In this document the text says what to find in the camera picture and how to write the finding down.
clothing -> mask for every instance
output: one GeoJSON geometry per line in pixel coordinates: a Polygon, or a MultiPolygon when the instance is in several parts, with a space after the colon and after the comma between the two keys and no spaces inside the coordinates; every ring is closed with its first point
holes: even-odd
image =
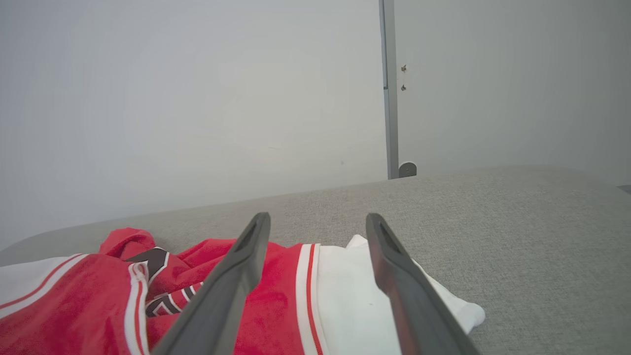
{"type": "MultiPolygon", "coordinates": [[[[245,302],[234,353],[327,355],[363,349],[365,339],[349,334],[344,324],[368,329],[377,347],[365,353],[399,352],[389,302],[374,284],[367,244],[360,238],[347,249],[269,243],[261,282],[245,302]],[[370,311],[375,308],[370,316],[364,315],[370,313],[368,299],[374,301],[370,311]],[[349,300],[356,306],[339,312],[349,300]]],[[[207,239],[173,255],[157,248],[148,232],[127,228],[112,232],[98,254],[2,267],[0,353],[149,355],[233,243],[207,239]]],[[[434,282],[449,301],[449,291],[434,282]]],[[[451,297],[452,304],[471,305],[451,297]]],[[[481,322],[458,312],[465,330],[481,322]]]]}

vertical gray pole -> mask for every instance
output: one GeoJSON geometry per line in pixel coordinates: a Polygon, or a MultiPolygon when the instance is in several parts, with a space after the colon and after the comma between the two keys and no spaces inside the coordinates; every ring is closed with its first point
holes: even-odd
{"type": "Polygon", "coordinates": [[[397,125],[396,49],[394,47],[394,0],[379,0],[381,57],[384,70],[386,152],[388,179],[399,177],[399,128],[397,125]]]}

gray couch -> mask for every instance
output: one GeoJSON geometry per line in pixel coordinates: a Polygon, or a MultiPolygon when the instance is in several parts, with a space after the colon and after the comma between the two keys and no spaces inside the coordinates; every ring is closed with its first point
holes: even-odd
{"type": "Polygon", "coordinates": [[[52,231],[0,252],[0,265],[96,252],[116,228],[180,252],[236,238],[256,212],[271,241],[344,246],[378,212],[416,259],[487,313],[483,354],[631,353],[631,195],[547,165],[477,169],[295,193],[52,231]]]}

